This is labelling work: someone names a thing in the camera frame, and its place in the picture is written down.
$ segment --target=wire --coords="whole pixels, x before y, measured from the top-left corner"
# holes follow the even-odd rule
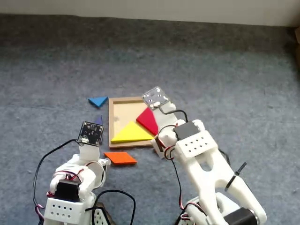
[[[121,191],[121,190],[113,190],[113,189],[112,189],[112,190],[106,190],[106,191],[103,191],[103,192],[101,192],[100,194],[98,194],[98,196],[97,196],[97,198],[96,198],[96,200],[95,200],[95,203],[94,203],[93,207],[87,209],[87,210],[93,210],[93,211],[92,211],[92,225],[95,225],[95,210],[96,210],[96,205],[97,205],[98,199],[100,198],[101,195],[103,195],[103,194],[105,194],[105,193],[110,193],[110,192],[121,193],[121,194],[124,194],[124,195],[126,195],[126,196],[128,196],[129,198],[132,199],[132,201],[133,201],[133,209],[132,209],[132,216],[131,216],[131,221],[130,221],[130,225],[132,225],[133,219],[134,219],[134,217],[135,217],[135,205],[136,205],[136,203],[135,203],[135,198],[134,198],[132,195],[130,195],[130,194],[128,194],[127,192],[125,192],[125,191]]]
[[[230,159],[229,156],[226,152],[222,151],[221,149],[219,149],[219,151],[225,156],[227,163],[230,165]]]
[[[175,145],[171,145],[171,146],[169,146],[169,147],[166,147],[166,149],[165,149],[165,158],[167,159],[167,160],[172,160],[172,159],[174,159],[174,157],[171,157],[170,156],[170,158],[168,158],[167,157],[167,152],[168,152],[168,150],[169,149],[171,149],[172,147],[174,147]]]
[[[100,184],[97,185],[96,187],[94,187],[94,189],[96,189],[96,188],[98,188],[98,187],[100,187],[101,185],[104,184],[104,182],[105,182],[105,180],[106,180],[106,172],[107,172],[107,170],[105,170],[104,167],[103,167],[103,165],[102,165],[101,163],[97,162],[97,161],[91,161],[91,162],[87,163],[85,166],[89,166],[89,165],[91,165],[92,163],[98,163],[98,164],[101,166],[102,172],[103,172],[103,173],[102,173],[103,176],[102,176],[102,179],[101,179]]]
[[[178,172],[177,172],[176,165],[175,165],[175,163],[174,163],[174,161],[173,161],[173,158],[172,158],[172,156],[171,156],[171,153],[172,153],[172,151],[170,151],[171,162],[172,162],[172,164],[173,164],[173,166],[174,166],[175,173],[176,173],[176,177],[177,177],[177,181],[178,181],[178,184],[179,184],[179,200],[178,200],[178,203],[179,203],[179,207],[180,207],[181,209],[183,209],[183,205],[182,205],[182,201],[181,201],[181,194],[182,194],[181,182],[180,182],[180,179],[179,179],[179,175],[178,175]]]
[[[77,177],[79,179],[79,181],[81,182],[81,179],[79,178],[78,174],[83,171],[83,169],[81,169],[77,174],[72,172],[72,171],[68,171],[68,170],[60,170],[54,173],[53,177],[55,177],[56,175],[58,175],[58,173],[66,173],[67,175],[71,174],[73,175],[73,177],[68,178],[68,180],[74,180],[75,177]]]
[[[164,112],[164,111],[162,110],[162,108],[159,107],[159,110],[160,110],[160,111],[162,112],[162,114],[164,114],[164,115],[169,115],[169,114],[176,113],[176,112],[183,113],[183,114],[184,114],[184,118],[185,118],[186,123],[188,122],[188,115],[187,115],[187,113],[186,113],[184,110],[182,110],[182,109],[175,109],[175,110],[171,110],[171,111],[168,111],[168,112]]]
[[[162,132],[163,129],[167,128],[167,127],[176,127],[176,125],[173,125],[173,124],[170,124],[170,125],[167,125],[167,126],[164,126],[163,128],[160,129],[160,131],[158,132],[157,134],[157,139],[159,140],[159,143],[162,147],[165,148],[165,144],[159,139],[159,134],[160,132]]]
[[[205,214],[205,212],[204,212],[203,209],[200,207],[200,205],[198,205],[197,203],[194,203],[194,202],[189,202],[188,204],[186,204],[185,207],[183,207],[183,205],[182,205],[182,188],[181,188],[181,182],[180,182],[180,179],[179,179],[179,175],[178,175],[178,171],[177,171],[176,165],[175,165],[175,163],[174,163],[174,161],[173,161],[174,158],[172,157],[172,151],[174,151],[174,149],[172,149],[172,150],[170,151],[170,160],[171,160],[171,162],[172,162],[172,164],[173,164],[173,166],[174,166],[175,173],[176,173],[176,177],[177,177],[177,181],[178,181],[178,184],[179,184],[179,191],[180,191],[180,193],[179,193],[179,200],[178,200],[178,202],[179,202],[179,207],[180,207],[183,211],[185,211],[185,210],[187,209],[188,205],[193,205],[193,206],[197,207],[197,209],[198,209],[199,211],[201,211],[202,213]]]
[[[36,184],[37,184],[37,177],[38,177],[38,171],[39,171],[39,168],[41,167],[41,164],[43,162],[43,160],[49,156],[50,154],[54,153],[55,151],[57,151],[58,149],[61,149],[62,147],[64,147],[65,145],[71,143],[71,142],[76,142],[77,144],[80,145],[80,143],[76,140],[76,139],[71,139],[65,143],[63,143],[62,145],[58,146],[57,148],[51,150],[50,152],[48,152],[47,154],[45,154],[42,159],[39,161],[38,165],[37,165],[37,170],[34,174],[34,178],[33,178],[33,185],[32,185],[32,199],[33,199],[33,202],[34,202],[34,205],[37,206],[38,203],[36,201]]]

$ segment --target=circuit board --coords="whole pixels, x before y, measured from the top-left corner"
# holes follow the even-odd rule
[[[158,86],[147,91],[145,94],[143,94],[142,98],[146,105],[151,109],[161,107],[163,104],[166,104],[169,101],[169,98],[165,95],[165,92]]]
[[[84,121],[78,136],[79,142],[99,147],[104,126]]]

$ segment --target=cable tie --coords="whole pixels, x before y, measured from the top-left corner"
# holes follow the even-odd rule
[[[243,165],[234,173],[233,177],[230,179],[230,181],[228,182],[228,184],[225,187],[225,191],[228,190],[228,188],[230,187],[230,185],[233,183],[234,179],[240,175],[240,172],[245,168],[245,166],[247,165],[246,162],[243,163]]]

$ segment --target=wooden tray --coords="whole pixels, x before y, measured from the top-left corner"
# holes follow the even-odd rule
[[[111,139],[118,134],[130,121],[136,118],[147,108],[141,97],[114,97],[108,99],[109,115],[109,147],[137,147],[151,146],[150,140],[138,142],[111,143]]]

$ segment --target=white wall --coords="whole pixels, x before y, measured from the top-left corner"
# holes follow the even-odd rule
[[[300,25],[300,0],[0,0],[0,13]]]

